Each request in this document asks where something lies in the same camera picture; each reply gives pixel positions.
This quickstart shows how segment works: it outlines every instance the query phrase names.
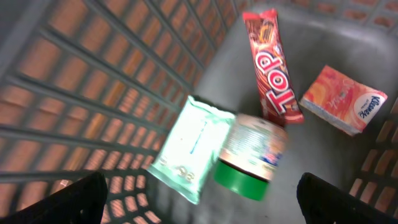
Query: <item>basket floor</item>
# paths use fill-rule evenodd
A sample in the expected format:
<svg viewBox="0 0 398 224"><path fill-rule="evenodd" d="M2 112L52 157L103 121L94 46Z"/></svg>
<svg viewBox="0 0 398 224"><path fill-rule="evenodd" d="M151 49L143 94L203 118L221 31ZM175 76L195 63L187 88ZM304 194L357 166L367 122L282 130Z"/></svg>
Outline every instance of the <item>basket floor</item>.
<svg viewBox="0 0 398 224"><path fill-rule="evenodd" d="M257 5L262 12L269 6ZM347 192L396 98L398 42L375 29L335 21L292 8L277 7L290 77L301 99L327 64L389 98L364 133L353 138L302 108L304 124L288 125L287 151L262 202L240 197L218 185L210 173L198 206L165 184L150 180L149 197L174 223L305 223L296 199L297 184L311 172ZM241 18L195 93L217 105L260 116L251 49Z"/></svg>

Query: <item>plastic jar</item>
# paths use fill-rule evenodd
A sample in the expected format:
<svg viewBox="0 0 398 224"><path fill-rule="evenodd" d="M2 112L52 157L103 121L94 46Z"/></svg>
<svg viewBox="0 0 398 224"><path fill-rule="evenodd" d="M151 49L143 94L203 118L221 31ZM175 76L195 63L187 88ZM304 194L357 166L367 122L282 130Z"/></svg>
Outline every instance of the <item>plastic jar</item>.
<svg viewBox="0 0 398 224"><path fill-rule="evenodd" d="M220 153L216 182L244 197L262 200L286 141L287 133L280 126L239 114Z"/></svg>

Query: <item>candy bar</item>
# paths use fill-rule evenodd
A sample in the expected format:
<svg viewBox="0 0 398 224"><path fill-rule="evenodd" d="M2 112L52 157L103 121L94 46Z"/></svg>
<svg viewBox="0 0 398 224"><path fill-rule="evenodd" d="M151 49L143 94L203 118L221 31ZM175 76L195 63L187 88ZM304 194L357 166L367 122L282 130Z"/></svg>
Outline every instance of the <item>candy bar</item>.
<svg viewBox="0 0 398 224"><path fill-rule="evenodd" d="M265 119L284 125L302 123L280 42L277 11L243 13Z"/></svg>

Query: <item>tissue box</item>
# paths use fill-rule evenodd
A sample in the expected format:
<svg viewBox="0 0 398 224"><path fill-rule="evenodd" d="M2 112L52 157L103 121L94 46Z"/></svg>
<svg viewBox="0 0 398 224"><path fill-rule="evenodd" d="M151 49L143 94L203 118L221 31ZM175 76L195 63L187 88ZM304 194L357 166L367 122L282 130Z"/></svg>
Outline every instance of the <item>tissue box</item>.
<svg viewBox="0 0 398 224"><path fill-rule="evenodd" d="M363 131L386 99L385 93L325 66L300 104L353 136Z"/></svg>

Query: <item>brand logo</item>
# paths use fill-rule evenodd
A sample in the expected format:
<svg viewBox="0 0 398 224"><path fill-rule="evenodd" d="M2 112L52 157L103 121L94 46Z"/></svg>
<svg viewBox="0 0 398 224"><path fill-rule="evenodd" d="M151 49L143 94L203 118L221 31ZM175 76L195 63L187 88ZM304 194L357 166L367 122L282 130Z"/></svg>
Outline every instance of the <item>brand logo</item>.
<svg viewBox="0 0 398 224"><path fill-rule="evenodd" d="M263 75L268 73L267 81L272 89L266 93L267 98L278 114L285 113L285 104L290 100L294 100L294 93L289 88L287 74L280 69L283 65L282 59L274 57L269 52L258 52L255 64Z"/></svg>
<svg viewBox="0 0 398 224"><path fill-rule="evenodd" d="M361 109L366 108L366 106L368 106L365 110L362 110L358 113L358 115L364 119L365 117L367 117L372 110L376 107L379 106L380 104L380 97L378 96L372 96L371 101L369 102L369 99L366 100L365 104L361 107Z"/></svg>
<svg viewBox="0 0 398 224"><path fill-rule="evenodd" d="M368 123L385 100L383 96L377 93L363 94L355 101L354 112L358 118Z"/></svg>

